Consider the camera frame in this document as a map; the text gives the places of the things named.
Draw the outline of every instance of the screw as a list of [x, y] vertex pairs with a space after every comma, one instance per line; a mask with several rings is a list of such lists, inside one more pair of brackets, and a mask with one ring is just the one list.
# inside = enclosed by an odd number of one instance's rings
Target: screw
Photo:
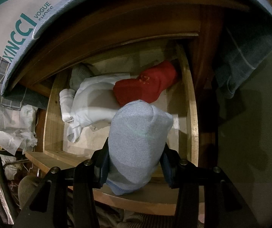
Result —
[[213, 171], [215, 173], [220, 173], [222, 170], [219, 167], [215, 166], [215, 167], [213, 167]]
[[181, 160], [179, 160], [179, 163], [180, 163], [181, 165], [187, 165], [187, 164], [188, 164], [188, 161], [187, 161], [186, 159], [181, 159]]
[[85, 165], [91, 165], [93, 163], [93, 161], [91, 159], [87, 159], [83, 162], [83, 164]]
[[55, 167], [51, 168], [50, 172], [51, 173], [57, 173], [59, 170], [60, 170], [60, 168], [55, 166]]

